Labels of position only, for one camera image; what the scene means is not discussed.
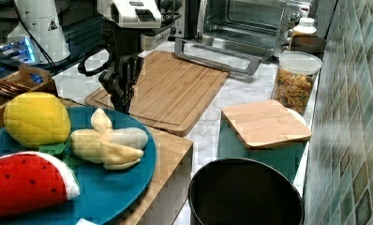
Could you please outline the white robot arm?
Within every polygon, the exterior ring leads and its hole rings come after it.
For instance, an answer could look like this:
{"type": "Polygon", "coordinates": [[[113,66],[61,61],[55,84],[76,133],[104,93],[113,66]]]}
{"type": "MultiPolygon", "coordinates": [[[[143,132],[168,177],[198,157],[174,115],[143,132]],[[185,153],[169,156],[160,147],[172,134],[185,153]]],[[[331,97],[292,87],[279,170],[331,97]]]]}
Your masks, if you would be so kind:
{"type": "Polygon", "coordinates": [[[144,62],[140,54],[164,43],[174,20],[164,17],[156,0],[98,0],[97,11],[103,16],[101,30],[109,54],[98,80],[113,107],[127,113],[144,62]]]}

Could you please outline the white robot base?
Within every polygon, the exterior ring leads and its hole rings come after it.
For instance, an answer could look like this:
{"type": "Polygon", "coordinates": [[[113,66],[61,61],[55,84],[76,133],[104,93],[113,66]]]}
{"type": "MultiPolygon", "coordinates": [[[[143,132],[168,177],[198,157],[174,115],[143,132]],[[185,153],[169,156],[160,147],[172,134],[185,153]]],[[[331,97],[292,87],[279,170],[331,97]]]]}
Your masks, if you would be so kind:
{"type": "Polygon", "coordinates": [[[54,0],[14,0],[14,3],[19,24],[8,34],[7,41],[23,44],[26,51],[23,63],[47,64],[44,53],[54,63],[69,57],[54,0]]]}

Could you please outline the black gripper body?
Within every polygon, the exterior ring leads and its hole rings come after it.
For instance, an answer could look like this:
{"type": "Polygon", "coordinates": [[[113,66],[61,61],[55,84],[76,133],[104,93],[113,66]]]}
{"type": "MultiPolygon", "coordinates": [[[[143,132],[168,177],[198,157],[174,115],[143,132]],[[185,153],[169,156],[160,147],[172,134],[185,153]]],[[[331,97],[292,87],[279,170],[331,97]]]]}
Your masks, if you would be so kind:
{"type": "Polygon", "coordinates": [[[140,76],[143,59],[141,31],[135,28],[122,28],[115,22],[103,20],[103,39],[109,53],[108,72],[122,82],[136,82],[140,76]]]}

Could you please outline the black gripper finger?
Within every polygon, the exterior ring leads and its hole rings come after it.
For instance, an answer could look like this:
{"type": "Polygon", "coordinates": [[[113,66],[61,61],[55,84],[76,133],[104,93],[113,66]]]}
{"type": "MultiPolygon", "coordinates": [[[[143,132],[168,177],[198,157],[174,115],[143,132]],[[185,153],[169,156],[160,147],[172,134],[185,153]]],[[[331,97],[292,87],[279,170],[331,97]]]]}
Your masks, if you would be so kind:
{"type": "Polygon", "coordinates": [[[142,70],[144,59],[129,56],[123,63],[123,113],[129,112],[131,100],[134,97],[134,86],[136,85],[142,70]]]}
{"type": "Polygon", "coordinates": [[[103,71],[98,80],[104,87],[106,92],[110,95],[111,103],[114,109],[118,112],[124,113],[126,106],[123,101],[123,92],[118,83],[118,76],[109,71],[103,71]]]}

